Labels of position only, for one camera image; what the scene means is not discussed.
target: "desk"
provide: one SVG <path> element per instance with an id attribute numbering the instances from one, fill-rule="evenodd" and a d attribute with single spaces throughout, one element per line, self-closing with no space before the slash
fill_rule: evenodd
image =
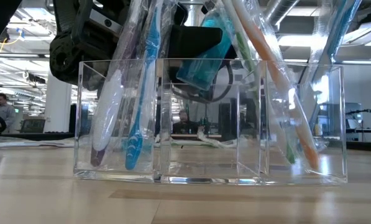
<path id="1" fill-rule="evenodd" d="M 220 134 L 209 134 L 205 135 L 206 138 L 211 138 L 220 141 L 222 136 Z M 171 134 L 170 137 L 172 139 L 182 139 L 182 140 L 194 140 L 200 141 L 197 134 Z"/>
<path id="2" fill-rule="evenodd" d="M 72 164 L 69 148 L 0 149 L 0 224 L 371 224 L 371 152 L 349 152 L 341 187 L 78 180 Z"/>
<path id="3" fill-rule="evenodd" d="M 346 130 L 346 133 L 371 133 L 371 129 L 369 128 L 364 128 L 364 129 L 361 129 L 361 128 L 357 128 L 357 129 L 351 129 L 351 128 L 347 128 Z"/>
<path id="4" fill-rule="evenodd" d="M 19 133 L 2 134 L 1 137 L 19 138 L 31 141 L 57 141 L 75 137 L 74 133 Z"/>

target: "black cable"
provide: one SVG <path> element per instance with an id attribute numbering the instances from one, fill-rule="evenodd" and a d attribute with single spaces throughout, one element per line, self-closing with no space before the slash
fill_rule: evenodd
<path id="1" fill-rule="evenodd" d="M 227 88 L 223 91 L 223 93 L 219 97 L 209 101 L 209 100 L 205 100 L 205 99 L 201 98 L 200 96 L 184 95 L 180 92 L 175 91 L 174 89 L 173 89 L 173 93 L 176 94 L 177 96 L 180 96 L 180 97 L 186 99 L 186 100 L 191 100 L 191 101 L 195 101 L 195 102 L 199 102 L 199 103 L 214 103 L 214 102 L 217 102 L 219 100 L 222 100 L 229 93 L 229 90 L 231 90 L 232 84 L 234 84 L 234 73 L 232 71 L 231 64 L 228 61 L 225 61 L 225 66 L 227 67 L 229 81 L 228 81 Z"/>

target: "teal plastic package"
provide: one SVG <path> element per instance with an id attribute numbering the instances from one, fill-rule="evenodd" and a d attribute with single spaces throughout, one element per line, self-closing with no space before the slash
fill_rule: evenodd
<path id="1" fill-rule="evenodd" d="M 223 30 L 221 42 L 197 56 L 195 60 L 185 60 L 177 73 L 177 79 L 200 90 L 209 90 L 221 66 L 222 60 L 220 59 L 225 57 L 231 46 L 231 39 L 227 32 L 224 32 L 226 30 L 225 22 L 231 23 L 224 21 L 217 10 L 212 10 L 206 15 L 202 27 L 216 27 Z"/>

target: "white column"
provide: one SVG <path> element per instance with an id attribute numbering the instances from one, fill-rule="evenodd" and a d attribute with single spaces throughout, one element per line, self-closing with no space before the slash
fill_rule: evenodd
<path id="1" fill-rule="evenodd" d="M 72 85 L 48 73 L 44 132 L 68 132 Z"/>

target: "plastic wrapper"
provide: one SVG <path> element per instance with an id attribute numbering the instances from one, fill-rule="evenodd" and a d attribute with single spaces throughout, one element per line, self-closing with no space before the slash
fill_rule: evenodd
<path id="1" fill-rule="evenodd" d="M 202 27 L 215 27 L 224 30 L 228 22 L 230 21 L 220 16 L 218 10 L 213 9 L 204 17 Z M 231 40 L 228 34 L 223 32 L 219 44 L 197 56 L 196 60 L 186 60 L 183 62 L 176 75 L 177 79 L 200 90 L 209 90 L 222 61 L 200 59 L 224 59 L 230 46 Z"/>
<path id="2" fill-rule="evenodd" d="M 270 76 L 266 80 L 265 90 L 268 92 L 269 100 L 277 116 L 288 118 L 287 126 L 282 125 L 287 139 L 298 139 L 303 148 L 303 155 L 298 158 L 303 160 L 303 165 L 307 169 L 319 169 L 319 157 L 313 141 L 312 132 L 309 129 L 307 119 L 301 107 L 296 88 L 290 81 L 291 73 L 283 61 L 280 51 L 275 49 L 274 39 L 276 39 L 273 29 L 265 20 L 265 17 L 257 1 L 252 0 L 234 0 L 233 5 L 239 16 L 239 19 L 246 31 L 247 36 L 253 43 L 262 60 L 267 62 L 267 69 Z M 284 99 L 286 107 L 273 104 L 277 98 L 274 95 Z"/>
<path id="3" fill-rule="evenodd" d="M 173 15 L 176 11 L 176 4 L 177 0 L 170 0 L 170 1 L 164 1 L 162 5 L 162 24 L 163 26 L 161 27 L 161 48 L 160 48 L 160 53 L 159 57 L 166 57 L 166 51 L 168 49 L 168 42 L 170 38 L 170 32 L 171 32 L 171 25 L 173 23 Z M 144 32 L 143 32 L 143 37 L 142 40 L 140 41 L 138 50 L 137 50 L 137 55 L 140 57 L 144 57 L 145 54 L 145 46 L 146 46 L 146 38 L 148 32 L 145 30 L 148 30 L 150 26 L 150 20 L 152 18 L 148 18 L 148 22 L 146 22 L 145 27 L 144 27 Z M 144 64 L 142 63 L 141 60 L 139 61 L 134 61 L 132 62 L 134 65 L 132 70 L 129 71 L 131 76 L 127 80 L 127 88 L 124 90 L 124 95 L 123 95 L 123 102 L 122 105 L 123 107 L 121 108 L 121 117 L 119 118 L 119 122 L 126 123 L 129 126 L 133 126 L 134 124 L 134 118 L 136 116 L 137 110 L 135 110 L 135 105 L 138 105 L 139 100 L 137 100 L 137 96 L 139 94 L 139 80 L 140 80 L 140 74 L 142 67 Z M 119 137 L 126 138 L 128 133 L 124 132 L 124 129 L 127 127 L 127 125 L 120 125 L 119 127 Z M 119 149 L 122 147 L 122 141 L 118 141 L 115 149 Z"/>
<path id="4" fill-rule="evenodd" d="M 333 0 L 319 0 L 319 16 L 315 17 L 314 31 L 312 34 L 312 39 L 316 40 L 311 44 L 311 55 L 309 57 L 309 64 L 319 63 L 319 59 L 322 56 L 324 46 L 327 43 L 327 38 L 329 37 L 329 31 L 331 30 L 330 21 L 333 9 Z M 307 69 L 307 73 L 312 73 L 313 67 Z"/>
<path id="5" fill-rule="evenodd" d="M 126 149 L 126 169 L 132 170 L 145 147 L 153 140 L 155 105 L 156 105 L 156 59 L 168 41 L 177 0 L 155 0 L 151 2 L 149 14 L 144 27 L 142 43 L 145 43 L 137 97 L 132 112 L 132 122 Z"/>
<path id="6" fill-rule="evenodd" d="M 330 143 L 329 141 L 327 141 L 323 138 L 314 138 L 314 141 L 315 141 L 316 150 L 318 150 L 318 152 L 321 152 L 321 151 L 327 149 L 327 147 Z"/>
<path id="7" fill-rule="evenodd" d="M 126 79 L 128 61 L 134 52 L 139 40 L 142 23 L 147 8 L 144 0 L 132 1 L 127 18 L 122 30 L 113 61 L 109 65 L 108 74 L 103 90 L 99 97 L 98 107 L 93 116 L 91 127 L 91 163 L 99 166 L 108 147 L 116 118 L 122 101 L 123 82 Z"/>
<path id="8" fill-rule="evenodd" d="M 227 142 L 219 142 L 215 139 L 206 138 L 206 136 L 204 135 L 203 127 L 199 127 L 198 129 L 198 139 L 208 144 L 211 144 L 214 147 L 218 147 L 218 148 L 230 148 L 230 147 L 236 148 L 236 145 L 237 145 L 236 140 L 227 141 Z"/>
<path id="9" fill-rule="evenodd" d="M 248 83 L 253 83 L 256 89 L 260 89 L 260 77 L 258 76 L 257 62 L 260 60 L 260 57 L 257 51 L 254 49 L 251 41 L 247 37 L 242 23 L 239 20 L 236 10 L 230 1 L 218 1 L 216 7 L 219 10 L 221 17 L 224 19 L 230 19 L 232 23 L 227 23 L 231 26 L 226 26 L 226 32 L 231 38 L 232 45 L 235 48 L 235 51 L 238 54 L 238 57 L 243 61 L 244 68 L 246 68 L 250 75 L 245 78 L 245 81 Z M 256 94 L 256 91 L 249 92 L 253 94 L 251 97 L 254 103 L 259 102 L 259 95 Z M 280 123 L 275 119 L 275 112 L 273 111 L 270 101 L 267 101 L 268 115 L 270 119 L 270 129 L 277 134 L 278 147 L 280 152 L 288 159 L 289 163 L 294 163 L 294 153 L 292 147 L 287 144 L 287 139 L 284 130 L 281 128 Z"/>
<path id="10" fill-rule="evenodd" d="M 325 1 L 323 2 L 323 9 L 329 10 L 329 0 L 322 1 Z M 337 51 L 342 44 L 342 40 L 348 31 L 350 23 L 352 22 L 352 19 L 354 18 L 361 2 L 361 0 L 338 0 L 336 2 L 332 10 L 333 13 L 330 16 L 331 18 L 326 26 L 327 30 L 323 31 L 323 28 L 316 28 L 318 30 L 317 37 L 320 39 L 320 41 L 317 41 L 316 49 L 312 49 L 311 58 L 309 60 L 310 63 L 320 65 L 332 65 L 334 63 L 334 57 L 336 56 Z M 324 22 L 327 22 L 328 17 L 329 16 L 326 14 L 321 16 L 322 26 L 324 25 Z M 305 114 L 309 119 L 310 127 L 314 126 L 314 121 L 316 120 L 318 110 L 318 104 L 313 98 L 313 89 L 310 87 L 310 84 L 324 76 L 328 72 L 328 68 L 329 67 L 310 66 L 310 69 L 301 77 L 301 84 L 307 84 L 305 85 L 307 87 L 303 90 L 305 91 L 303 93 L 303 102 L 307 103 L 305 104 Z"/>
<path id="11" fill-rule="evenodd" d="M 326 45 L 322 49 L 322 52 L 320 53 L 321 55 L 315 55 L 316 58 L 319 58 L 318 64 L 332 65 L 334 63 L 334 57 L 342 44 L 342 40 L 347 33 L 350 23 L 352 22 L 361 2 L 362 0 L 337 1 L 333 9 L 331 20 L 327 26 L 329 30 L 326 31 L 326 33 L 328 33 L 327 41 L 324 41 Z M 324 75 L 327 72 L 324 69 L 324 67 L 320 67 L 320 69 L 317 69 L 316 71 L 307 73 L 306 83 L 312 82 L 314 78 Z"/>

